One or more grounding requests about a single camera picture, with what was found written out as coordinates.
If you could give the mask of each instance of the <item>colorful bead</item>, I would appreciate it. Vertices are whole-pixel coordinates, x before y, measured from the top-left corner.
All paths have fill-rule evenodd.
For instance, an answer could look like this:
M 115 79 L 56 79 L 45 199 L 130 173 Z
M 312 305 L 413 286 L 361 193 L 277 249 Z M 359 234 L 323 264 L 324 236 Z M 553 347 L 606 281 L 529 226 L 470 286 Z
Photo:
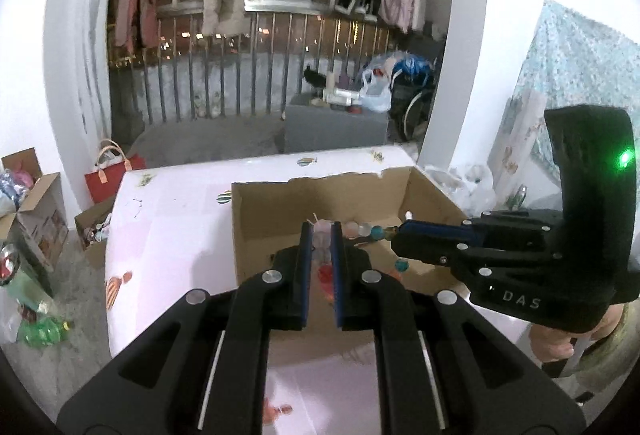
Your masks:
M 345 238 L 356 238 L 360 232 L 360 226 L 356 222 L 347 222 L 342 226 L 342 235 Z
M 364 222 L 364 224 L 361 224 L 358 229 L 358 236 L 368 237 L 370 234 L 371 234 L 371 224 L 367 224 L 367 222 Z
M 382 240 L 385 238 L 385 230 L 381 225 L 374 225 L 371 228 L 370 236 L 372 240 Z
M 409 262 L 399 258 L 396 260 L 396 271 L 405 272 L 408 269 L 409 269 Z

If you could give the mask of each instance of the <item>plastic bag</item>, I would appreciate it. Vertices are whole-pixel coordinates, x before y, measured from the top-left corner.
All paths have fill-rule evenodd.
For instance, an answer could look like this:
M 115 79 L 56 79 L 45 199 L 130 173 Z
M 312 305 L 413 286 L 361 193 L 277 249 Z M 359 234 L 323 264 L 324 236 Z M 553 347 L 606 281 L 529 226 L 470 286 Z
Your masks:
M 394 75 L 404 73 L 413 85 L 425 88 L 432 70 L 433 64 L 429 60 L 415 54 L 406 54 L 402 60 L 396 63 L 393 73 Z
M 362 73 L 362 82 L 362 106 L 374 112 L 388 112 L 391 109 L 391 90 L 386 76 L 376 76 L 373 70 L 369 69 Z
M 15 213 L 14 201 L 0 191 L 0 219 L 9 213 Z
M 0 344 L 15 343 L 22 316 L 18 311 L 18 303 L 0 287 Z
M 479 217 L 495 208 L 494 177 L 486 165 L 466 165 L 442 170 L 425 167 L 425 172 L 466 215 Z
M 20 183 L 11 170 L 0 173 L 0 191 L 12 200 L 16 211 L 29 193 L 28 187 Z

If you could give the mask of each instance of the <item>screw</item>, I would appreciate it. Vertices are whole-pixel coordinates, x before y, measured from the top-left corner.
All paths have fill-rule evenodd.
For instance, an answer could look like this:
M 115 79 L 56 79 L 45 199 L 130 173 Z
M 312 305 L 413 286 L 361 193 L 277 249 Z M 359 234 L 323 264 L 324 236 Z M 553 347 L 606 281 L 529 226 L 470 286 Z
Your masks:
M 207 299 L 207 293 L 202 289 L 193 289 L 187 293 L 186 299 L 189 305 L 197 305 Z
M 380 280 L 382 280 L 382 275 L 378 271 L 369 269 L 369 271 L 365 271 L 362 273 L 361 278 L 364 283 L 378 283 Z
M 282 273 L 275 269 L 264 271 L 262 273 L 262 281 L 265 283 L 277 283 L 282 279 Z
M 458 295 L 452 290 L 441 290 L 438 293 L 438 301 L 443 305 L 453 305 L 458 301 Z

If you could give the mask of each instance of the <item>white table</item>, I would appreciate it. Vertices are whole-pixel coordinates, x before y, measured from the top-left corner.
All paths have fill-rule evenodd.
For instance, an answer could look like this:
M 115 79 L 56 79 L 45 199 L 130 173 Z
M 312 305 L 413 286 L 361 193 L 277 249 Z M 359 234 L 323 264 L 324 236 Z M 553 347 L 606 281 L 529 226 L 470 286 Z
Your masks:
M 373 152 L 380 152 L 382 161 Z M 192 288 L 217 294 L 237 287 L 230 197 L 225 194 L 233 182 L 286 182 L 413 165 L 399 146 L 381 146 L 127 173 L 113 208 L 105 275 L 107 280 L 122 278 L 130 271 L 132 278 L 107 312 L 111 354 L 116 356 Z M 145 174 L 153 179 L 140 186 Z M 481 312 L 514 342 L 527 326 Z

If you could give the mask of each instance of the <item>bag handle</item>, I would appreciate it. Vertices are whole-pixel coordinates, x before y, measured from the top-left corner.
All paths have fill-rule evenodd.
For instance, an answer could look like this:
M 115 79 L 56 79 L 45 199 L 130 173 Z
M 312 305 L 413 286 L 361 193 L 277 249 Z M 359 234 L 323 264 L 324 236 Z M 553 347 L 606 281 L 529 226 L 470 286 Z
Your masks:
M 124 155 L 124 152 L 122 151 L 122 148 L 119 147 L 118 145 L 114 146 L 113 144 L 105 146 L 104 148 L 102 148 L 100 150 L 100 152 L 98 152 L 98 158 L 96 160 L 96 164 L 100 163 L 100 158 L 102 157 L 102 155 L 104 155 L 105 152 L 108 152 L 109 150 L 116 150 L 117 152 L 119 152 L 119 154 L 124 159 L 124 169 L 126 171 L 132 171 L 133 170 L 133 168 L 131 167 L 131 161 L 129 159 L 127 159 L 126 155 Z M 102 184 L 106 184 L 107 183 L 107 175 L 106 175 L 106 173 L 104 172 L 104 170 L 102 168 L 100 168 L 100 170 L 98 170 L 98 177 L 100 178 L 100 182 Z
M 103 142 L 110 142 L 114 146 L 118 148 L 120 147 L 120 145 L 117 142 L 113 141 L 113 139 L 109 139 L 109 138 L 100 139 L 100 144 L 102 144 Z

